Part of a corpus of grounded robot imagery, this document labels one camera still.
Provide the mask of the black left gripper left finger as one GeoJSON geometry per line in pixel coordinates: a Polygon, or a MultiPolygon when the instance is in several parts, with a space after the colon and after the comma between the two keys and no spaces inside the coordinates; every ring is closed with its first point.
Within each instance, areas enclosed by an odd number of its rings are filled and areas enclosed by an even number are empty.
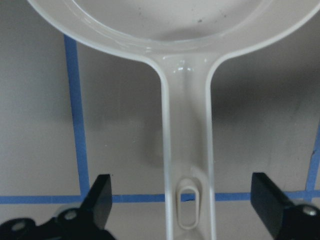
{"type": "Polygon", "coordinates": [[[98,229],[104,229],[112,209],[112,203],[111,176],[100,174],[80,205],[80,214],[98,229]]]}

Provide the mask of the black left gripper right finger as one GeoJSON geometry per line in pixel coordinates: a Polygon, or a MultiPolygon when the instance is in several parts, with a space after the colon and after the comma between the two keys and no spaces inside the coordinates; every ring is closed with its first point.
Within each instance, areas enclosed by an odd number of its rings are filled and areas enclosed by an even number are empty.
{"type": "Polygon", "coordinates": [[[320,238],[320,209],[290,199],[264,172],[252,174],[250,203],[274,240],[320,238]]]}

